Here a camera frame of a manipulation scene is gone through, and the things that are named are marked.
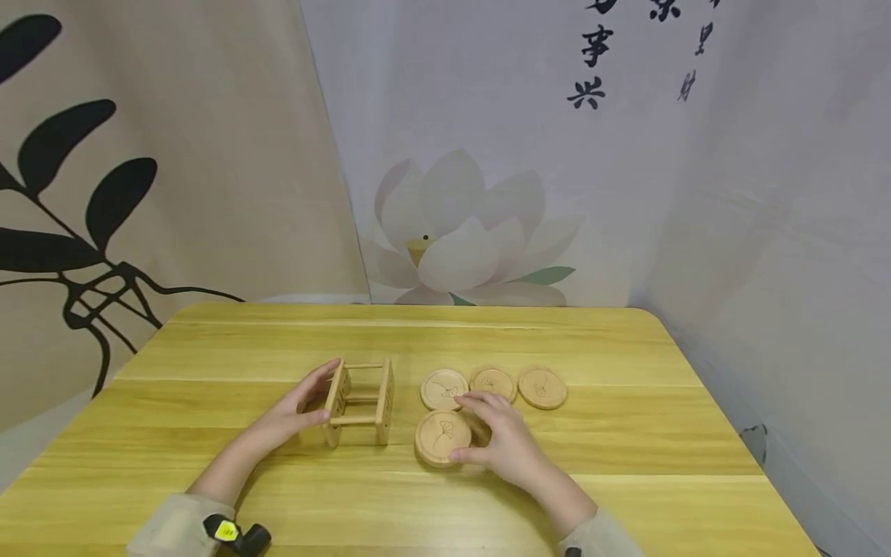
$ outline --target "sleeve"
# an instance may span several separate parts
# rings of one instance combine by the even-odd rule
[[[235,510],[207,497],[171,495],[127,546],[128,557],[213,557],[219,543],[204,532],[204,519]]]
[[[565,557],[645,557],[622,525],[598,509],[594,518],[582,522],[560,542]]]

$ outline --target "chinese character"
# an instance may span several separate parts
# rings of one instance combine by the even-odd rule
[[[590,10],[591,8],[596,8],[601,15],[606,15],[609,10],[612,10],[612,7],[616,5],[618,0],[594,0],[594,3],[590,6],[586,7],[586,10]]]
[[[697,56],[699,56],[700,54],[702,54],[706,51],[704,46],[706,45],[708,36],[712,34],[712,29],[714,27],[715,26],[712,23],[709,23],[708,25],[703,25],[702,29],[699,30],[699,50],[696,51]]]
[[[597,59],[601,54],[607,52],[609,47],[606,46],[605,41],[609,38],[610,35],[613,34],[611,29],[604,29],[602,25],[598,25],[598,30],[593,33],[589,33],[587,35],[582,35],[582,37],[588,39],[588,47],[582,49],[582,54],[590,56],[591,58],[585,60],[584,63],[588,64],[589,68],[593,68],[597,65]]]
[[[696,81],[696,70],[693,73],[688,73],[687,77],[684,78],[681,86],[681,96],[677,98],[678,101],[683,99],[684,102],[687,102],[687,97],[690,96],[690,88],[693,87],[694,81]]]
[[[653,4],[658,6],[658,10],[653,10],[650,12],[650,19],[655,20],[656,16],[659,16],[659,21],[665,21],[668,18],[668,14],[671,13],[676,17],[681,15],[681,10],[672,6],[675,0],[650,0]]]
[[[590,81],[585,81],[584,87],[582,87],[581,83],[576,82],[576,91],[578,92],[578,94],[575,96],[567,97],[566,100],[571,102],[575,101],[575,107],[577,110],[579,107],[582,106],[582,102],[584,101],[588,101],[588,104],[591,105],[591,108],[597,110],[597,100],[594,99],[594,97],[600,97],[602,99],[607,95],[602,91],[597,91],[597,89],[599,89],[601,85],[603,85],[603,81],[597,76],[594,76],[593,83],[591,83]]]

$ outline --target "wood grain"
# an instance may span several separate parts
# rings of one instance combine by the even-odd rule
[[[569,398],[518,398],[544,450],[650,557],[817,553],[665,329],[634,309],[212,305],[175,316],[0,498],[0,553],[113,555],[170,492],[331,356],[392,359],[387,446],[307,430],[263,461],[240,521],[269,555],[553,554],[535,503],[413,453],[440,367],[553,369]]]

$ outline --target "left hand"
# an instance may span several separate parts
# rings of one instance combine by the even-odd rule
[[[314,412],[303,411],[307,407],[307,402],[328,394],[329,379],[339,364],[340,359],[335,358],[316,367],[296,387],[285,393],[272,408],[257,418],[257,421],[239,436],[240,441],[246,443],[250,449],[266,455],[301,430],[327,422],[331,417],[324,408]]]

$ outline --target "backdrop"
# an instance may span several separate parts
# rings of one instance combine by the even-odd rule
[[[302,4],[375,302],[654,311],[818,546],[887,555],[887,0]]]
[[[294,5],[10,0],[0,29],[2,488],[178,308],[367,290]]]

